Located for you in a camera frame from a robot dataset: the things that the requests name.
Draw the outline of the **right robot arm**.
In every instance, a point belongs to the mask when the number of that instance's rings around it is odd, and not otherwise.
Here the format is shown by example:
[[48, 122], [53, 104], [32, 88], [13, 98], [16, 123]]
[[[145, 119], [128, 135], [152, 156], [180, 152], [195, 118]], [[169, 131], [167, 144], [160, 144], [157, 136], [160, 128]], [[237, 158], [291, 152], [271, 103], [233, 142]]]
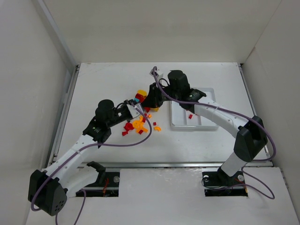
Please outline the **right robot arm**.
[[220, 178], [233, 177], [243, 166], [252, 162], [267, 144], [261, 118], [249, 118], [221, 107], [204, 92], [191, 88], [187, 76], [181, 70], [172, 70], [168, 74], [169, 84], [164, 87], [159, 81], [163, 73], [157, 67], [150, 74], [155, 82], [150, 85], [149, 93], [142, 102], [143, 107], [159, 108], [166, 101], [176, 102], [184, 110], [214, 122], [235, 138], [233, 153], [218, 169]]

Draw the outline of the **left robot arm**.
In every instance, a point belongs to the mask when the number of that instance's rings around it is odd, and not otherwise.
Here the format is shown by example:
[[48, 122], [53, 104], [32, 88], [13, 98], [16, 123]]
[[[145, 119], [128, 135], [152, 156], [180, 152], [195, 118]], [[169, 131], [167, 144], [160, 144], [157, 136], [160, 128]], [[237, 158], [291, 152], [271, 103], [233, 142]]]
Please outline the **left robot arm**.
[[75, 197], [84, 186], [103, 180], [105, 168], [95, 162], [82, 171], [77, 168], [94, 153], [111, 135], [111, 127], [130, 121], [143, 114], [141, 104], [126, 100], [115, 107], [109, 99], [98, 103], [95, 116], [75, 144], [55, 163], [30, 176], [28, 200], [33, 211], [43, 210], [50, 216], [57, 215], [67, 199]]

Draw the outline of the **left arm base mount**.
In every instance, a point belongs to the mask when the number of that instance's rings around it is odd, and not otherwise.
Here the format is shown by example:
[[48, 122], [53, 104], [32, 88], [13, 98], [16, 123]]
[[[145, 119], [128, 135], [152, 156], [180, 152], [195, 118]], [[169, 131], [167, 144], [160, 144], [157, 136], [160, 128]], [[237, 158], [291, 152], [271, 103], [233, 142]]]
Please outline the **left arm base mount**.
[[120, 171], [107, 169], [94, 161], [87, 164], [97, 172], [97, 179], [85, 187], [87, 197], [118, 197]]

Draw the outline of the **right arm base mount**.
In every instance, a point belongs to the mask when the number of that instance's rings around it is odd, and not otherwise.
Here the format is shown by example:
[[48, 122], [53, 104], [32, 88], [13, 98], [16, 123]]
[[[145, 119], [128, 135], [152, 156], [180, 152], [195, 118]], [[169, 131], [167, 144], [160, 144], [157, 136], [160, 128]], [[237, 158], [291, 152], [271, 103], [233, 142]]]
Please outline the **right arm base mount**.
[[201, 183], [206, 197], [248, 197], [247, 189], [243, 186], [244, 181], [244, 174], [241, 171], [232, 177], [219, 171], [203, 171]]

